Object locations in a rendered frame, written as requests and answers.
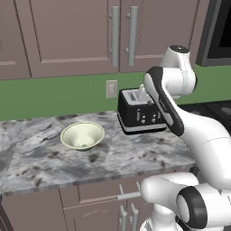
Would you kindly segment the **beige wall outlet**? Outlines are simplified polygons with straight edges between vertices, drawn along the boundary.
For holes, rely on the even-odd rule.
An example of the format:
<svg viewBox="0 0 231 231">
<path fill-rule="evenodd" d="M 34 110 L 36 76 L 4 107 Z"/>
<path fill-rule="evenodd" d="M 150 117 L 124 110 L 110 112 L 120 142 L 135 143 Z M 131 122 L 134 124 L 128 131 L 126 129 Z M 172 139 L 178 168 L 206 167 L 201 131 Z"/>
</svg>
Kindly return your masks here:
<svg viewBox="0 0 231 231">
<path fill-rule="evenodd" d="M 117 97 L 117 81 L 107 80 L 106 81 L 106 98 L 116 98 Z"/>
</svg>

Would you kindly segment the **black toaster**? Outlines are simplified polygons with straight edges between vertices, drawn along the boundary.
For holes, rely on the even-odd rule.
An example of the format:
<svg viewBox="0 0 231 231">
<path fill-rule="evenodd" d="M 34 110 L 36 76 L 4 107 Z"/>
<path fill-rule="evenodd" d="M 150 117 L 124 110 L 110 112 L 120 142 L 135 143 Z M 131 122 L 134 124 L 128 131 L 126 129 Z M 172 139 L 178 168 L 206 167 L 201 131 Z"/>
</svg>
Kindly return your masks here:
<svg viewBox="0 0 231 231">
<path fill-rule="evenodd" d="M 139 88 L 121 89 L 118 95 L 117 117 L 125 134 L 146 134 L 164 131 L 165 120 L 151 97 L 138 97 Z"/>
</svg>

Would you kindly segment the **black hob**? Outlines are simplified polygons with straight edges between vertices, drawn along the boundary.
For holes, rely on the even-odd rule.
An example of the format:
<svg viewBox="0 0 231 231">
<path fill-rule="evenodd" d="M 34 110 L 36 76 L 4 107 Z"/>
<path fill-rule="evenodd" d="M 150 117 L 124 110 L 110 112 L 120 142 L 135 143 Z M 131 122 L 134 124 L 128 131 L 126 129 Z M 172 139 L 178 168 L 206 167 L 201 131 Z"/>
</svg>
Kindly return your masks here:
<svg viewBox="0 0 231 231">
<path fill-rule="evenodd" d="M 231 100 L 180 105 L 180 108 L 196 115 L 218 120 L 231 135 Z"/>
</svg>

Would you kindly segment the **mauve drawer front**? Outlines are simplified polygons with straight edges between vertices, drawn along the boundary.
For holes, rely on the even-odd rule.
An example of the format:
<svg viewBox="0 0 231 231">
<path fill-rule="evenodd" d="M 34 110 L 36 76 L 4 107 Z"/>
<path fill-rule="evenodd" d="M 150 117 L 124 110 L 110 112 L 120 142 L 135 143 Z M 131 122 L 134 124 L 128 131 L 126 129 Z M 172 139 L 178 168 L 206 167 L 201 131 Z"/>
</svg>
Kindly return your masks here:
<svg viewBox="0 0 231 231">
<path fill-rule="evenodd" d="M 115 199 L 122 192 L 124 194 L 136 192 L 138 190 L 136 182 L 141 181 L 140 177 L 135 177 L 79 185 L 79 204 Z"/>
</svg>

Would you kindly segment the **mauve wall cabinet door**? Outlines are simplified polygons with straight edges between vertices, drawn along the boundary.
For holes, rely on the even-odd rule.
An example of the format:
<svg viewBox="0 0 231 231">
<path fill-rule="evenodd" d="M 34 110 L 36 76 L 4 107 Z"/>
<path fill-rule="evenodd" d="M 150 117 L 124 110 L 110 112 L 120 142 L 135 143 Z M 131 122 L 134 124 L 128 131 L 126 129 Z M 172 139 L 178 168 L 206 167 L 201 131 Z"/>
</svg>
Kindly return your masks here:
<svg viewBox="0 0 231 231">
<path fill-rule="evenodd" d="M 108 17 L 120 0 L 15 0 L 34 78 L 116 73 Z"/>
<path fill-rule="evenodd" d="M 128 65 L 130 22 L 126 16 L 137 6 L 134 65 Z M 121 0 L 120 71 L 142 72 L 159 66 L 171 45 L 192 51 L 192 35 L 199 0 Z"/>
<path fill-rule="evenodd" d="M 31 77 L 14 0 L 0 0 L 0 79 Z"/>
</svg>

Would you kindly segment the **black microwave oven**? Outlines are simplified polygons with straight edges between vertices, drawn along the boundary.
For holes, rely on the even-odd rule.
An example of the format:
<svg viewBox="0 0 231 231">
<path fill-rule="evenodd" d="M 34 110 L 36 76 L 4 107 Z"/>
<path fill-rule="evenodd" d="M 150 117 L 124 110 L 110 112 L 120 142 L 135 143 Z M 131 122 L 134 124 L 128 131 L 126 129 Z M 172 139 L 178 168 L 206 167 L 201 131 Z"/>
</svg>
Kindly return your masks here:
<svg viewBox="0 0 231 231">
<path fill-rule="evenodd" d="M 196 63 L 231 65 L 231 0 L 210 0 Z"/>
</svg>

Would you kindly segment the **pale green bowl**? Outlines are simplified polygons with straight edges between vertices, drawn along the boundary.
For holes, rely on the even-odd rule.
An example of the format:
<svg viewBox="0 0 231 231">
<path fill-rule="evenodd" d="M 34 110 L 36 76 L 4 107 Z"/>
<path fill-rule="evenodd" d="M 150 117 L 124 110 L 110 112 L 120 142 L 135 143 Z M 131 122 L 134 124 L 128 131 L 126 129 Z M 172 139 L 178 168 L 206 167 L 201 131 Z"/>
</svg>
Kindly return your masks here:
<svg viewBox="0 0 231 231">
<path fill-rule="evenodd" d="M 105 137 L 104 128 L 93 122 L 79 122 L 66 127 L 60 134 L 61 142 L 78 151 L 87 151 L 101 143 Z"/>
</svg>

